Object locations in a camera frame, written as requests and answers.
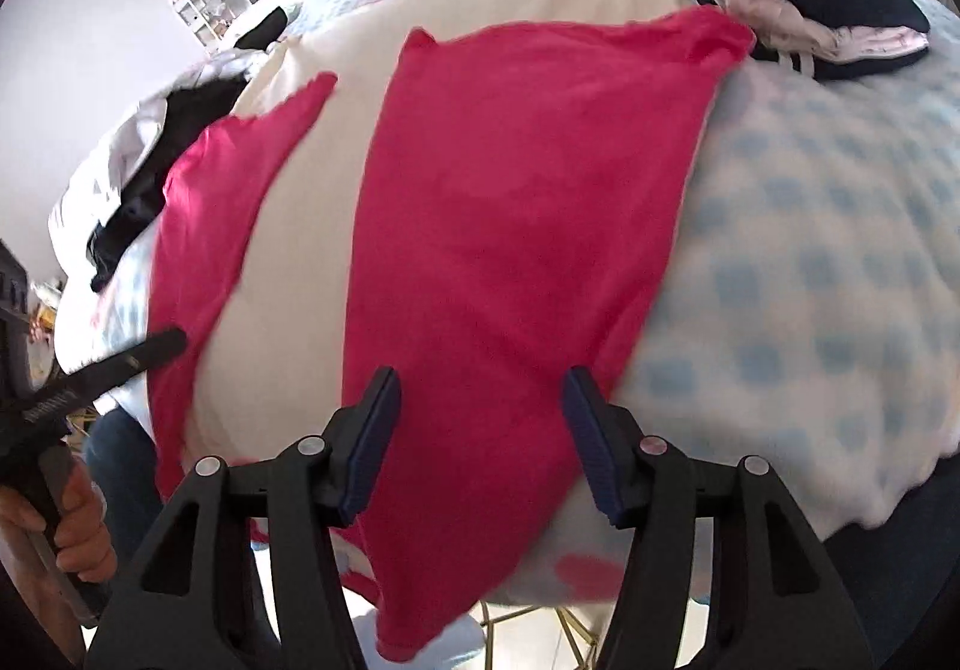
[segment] blue and white checkered fabric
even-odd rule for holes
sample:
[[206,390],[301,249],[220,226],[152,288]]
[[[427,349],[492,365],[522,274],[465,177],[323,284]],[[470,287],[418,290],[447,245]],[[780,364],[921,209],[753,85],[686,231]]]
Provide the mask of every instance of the blue and white checkered fabric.
[[[294,30],[371,1],[308,0]],[[691,456],[769,457],[821,534],[885,520],[960,436],[960,19],[917,2],[932,52],[896,75],[728,78],[614,397]],[[105,351],[146,329],[151,252],[120,264]],[[121,402],[146,414],[142,385]],[[560,549],[622,563],[628,541],[581,483],[504,596],[563,601]]]

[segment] red cloth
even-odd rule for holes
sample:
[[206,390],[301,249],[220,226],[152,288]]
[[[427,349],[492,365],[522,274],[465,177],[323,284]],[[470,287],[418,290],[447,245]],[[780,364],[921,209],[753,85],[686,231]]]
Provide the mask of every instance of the red cloth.
[[320,74],[267,115],[229,115],[174,163],[163,193],[150,279],[149,329],[180,326],[186,352],[147,374],[157,439],[157,487],[169,498],[184,478],[184,423],[200,354],[240,279],[260,203],[317,121],[337,78]]
[[344,404],[377,365],[403,406],[344,532],[404,662],[506,579],[580,473],[565,370],[610,392],[673,246],[721,78],[754,36],[713,8],[623,27],[406,41],[353,233]]

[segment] navy pants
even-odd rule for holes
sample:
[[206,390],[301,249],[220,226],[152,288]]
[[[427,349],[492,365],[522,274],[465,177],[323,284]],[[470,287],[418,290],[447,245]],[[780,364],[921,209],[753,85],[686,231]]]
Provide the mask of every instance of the navy pants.
[[[122,569],[162,508],[154,443],[116,409],[94,424],[85,457],[107,497],[107,529]],[[880,666],[913,633],[960,560],[960,456],[942,460],[880,529],[848,526],[824,545]]]

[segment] human hand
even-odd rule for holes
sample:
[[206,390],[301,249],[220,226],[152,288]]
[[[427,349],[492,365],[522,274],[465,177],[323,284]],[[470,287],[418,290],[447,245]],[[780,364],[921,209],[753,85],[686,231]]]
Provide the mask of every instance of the human hand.
[[[104,503],[94,491],[89,473],[76,462],[61,495],[64,515],[56,527],[54,544],[59,549],[56,566],[77,573],[81,581],[99,584],[113,577],[117,558],[104,524]],[[46,522],[13,488],[0,486],[0,521],[24,531],[43,531]]]

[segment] blue gripper pad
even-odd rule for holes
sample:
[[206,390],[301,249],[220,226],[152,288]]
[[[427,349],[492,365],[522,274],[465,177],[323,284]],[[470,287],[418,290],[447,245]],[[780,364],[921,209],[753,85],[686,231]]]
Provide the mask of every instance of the blue gripper pad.
[[366,510],[387,445],[400,416],[400,377],[389,366],[376,370],[363,399],[352,408],[349,430],[338,440],[346,446],[346,481],[339,512],[344,526]]
[[632,447],[584,366],[574,366],[563,377],[562,404],[593,502],[619,526],[627,512],[621,487],[630,483],[636,467]]

